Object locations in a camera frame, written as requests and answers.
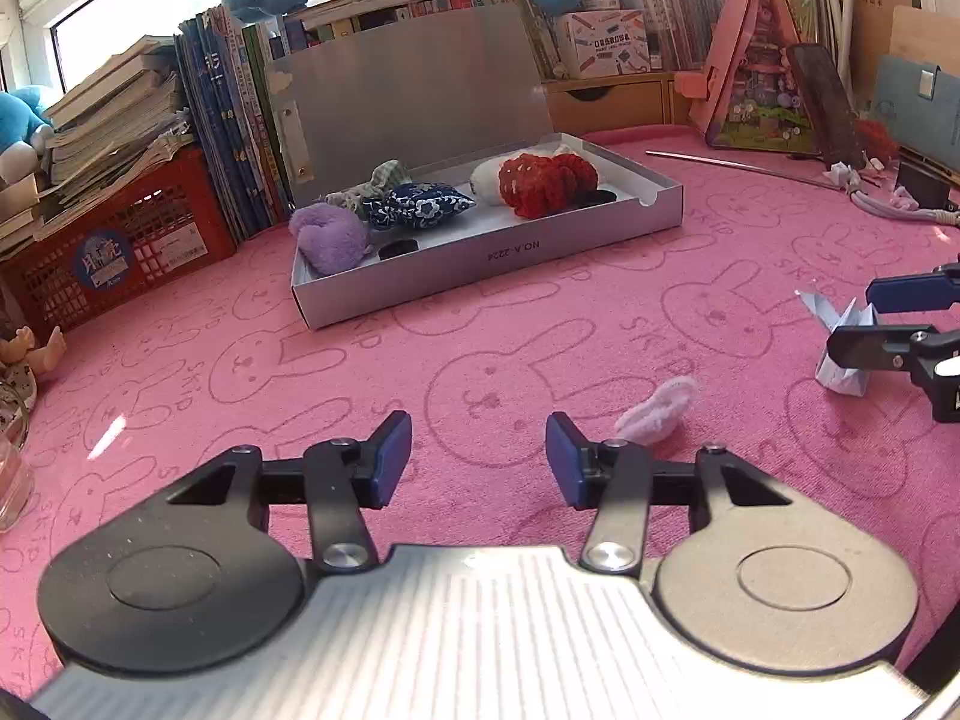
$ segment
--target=metal rod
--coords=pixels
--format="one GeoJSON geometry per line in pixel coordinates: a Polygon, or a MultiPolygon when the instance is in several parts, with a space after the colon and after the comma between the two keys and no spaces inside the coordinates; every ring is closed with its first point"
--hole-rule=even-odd
{"type": "Polygon", "coordinates": [[[816,178],[803,178],[800,175],[788,175],[785,172],[777,172],[776,170],[767,170],[766,167],[755,167],[753,165],[745,165],[742,162],[728,162],[725,159],[712,159],[710,157],[695,157],[692,154],[674,154],[670,151],[647,151],[647,155],[651,157],[666,157],[667,159],[680,159],[683,162],[699,162],[702,165],[716,165],[717,167],[732,167],[733,170],[747,170],[747,172],[758,172],[761,175],[771,175],[774,178],[785,178],[788,181],[800,181],[802,184],[809,184],[812,187],[820,187],[821,189],[833,189],[838,191],[840,187],[833,186],[833,184],[827,183],[827,181],[818,181],[816,178]]]}

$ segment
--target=pink tablecloth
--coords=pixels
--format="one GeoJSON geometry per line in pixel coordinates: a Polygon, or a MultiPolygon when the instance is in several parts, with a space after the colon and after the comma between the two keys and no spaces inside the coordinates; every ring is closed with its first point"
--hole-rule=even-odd
{"type": "MultiPolygon", "coordinates": [[[[0,536],[0,683],[26,695],[56,669],[35,607],[51,555],[226,447],[291,456],[323,437],[365,435],[404,408],[413,459],[392,506],[368,515],[381,548],[576,549],[589,514],[563,507],[542,451],[546,416],[567,410],[605,437],[680,373],[701,394],[659,455],[689,460],[704,440],[724,440],[899,550],[923,586],[914,653],[960,595],[960,427],[934,425],[906,375],[875,375],[862,400],[821,389],[811,377],[826,333],[794,290],[862,298],[875,276],[955,259],[960,234],[870,217],[833,191],[644,155],[706,153],[686,130],[597,140],[683,181],[683,229],[317,333],[304,332],[290,296],[292,239],[275,230],[70,333],[26,449],[35,496],[0,536]],[[126,429],[88,459],[119,415],[126,429]]],[[[956,325],[949,314],[935,320],[956,325]]],[[[680,509],[658,509],[654,551],[685,523],[680,509]]],[[[306,554],[303,512],[277,512],[271,530],[306,554]]]]}

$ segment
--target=black triangular cutout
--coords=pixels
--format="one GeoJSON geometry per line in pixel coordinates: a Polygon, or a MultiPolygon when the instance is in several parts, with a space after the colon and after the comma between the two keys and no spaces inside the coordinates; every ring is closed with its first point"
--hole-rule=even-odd
{"type": "Polygon", "coordinates": [[[174,506],[219,506],[227,501],[227,493],[233,484],[236,466],[223,464],[211,471],[203,479],[171,498],[168,503],[174,506]]]}
{"type": "Polygon", "coordinates": [[[736,466],[722,466],[724,485],[735,506],[789,506],[790,501],[774,490],[770,490],[761,480],[755,479],[744,469],[736,466]]]}

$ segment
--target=white crumpled tissue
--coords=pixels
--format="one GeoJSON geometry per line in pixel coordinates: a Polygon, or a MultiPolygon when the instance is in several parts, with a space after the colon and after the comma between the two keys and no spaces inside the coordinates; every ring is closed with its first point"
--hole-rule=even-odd
{"type": "MultiPolygon", "coordinates": [[[[877,319],[877,310],[872,306],[872,303],[865,309],[858,309],[856,298],[853,298],[846,311],[843,314],[838,314],[832,303],[819,293],[798,292],[796,295],[800,300],[803,300],[803,304],[810,309],[810,313],[817,317],[830,333],[835,328],[842,326],[873,327],[880,324],[877,319]]],[[[841,395],[863,397],[867,391],[867,384],[870,382],[870,371],[853,367],[840,367],[836,362],[830,360],[829,355],[827,355],[827,348],[824,346],[824,354],[820,357],[820,364],[817,366],[816,379],[827,389],[841,395]]]]}

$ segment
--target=navy floral fabric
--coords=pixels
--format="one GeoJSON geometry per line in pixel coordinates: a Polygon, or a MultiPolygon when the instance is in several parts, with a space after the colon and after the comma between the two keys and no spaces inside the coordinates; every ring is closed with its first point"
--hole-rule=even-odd
{"type": "Polygon", "coordinates": [[[400,184],[383,197],[367,197],[363,209],[374,230],[426,230],[476,203],[449,184],[400,184]]]}

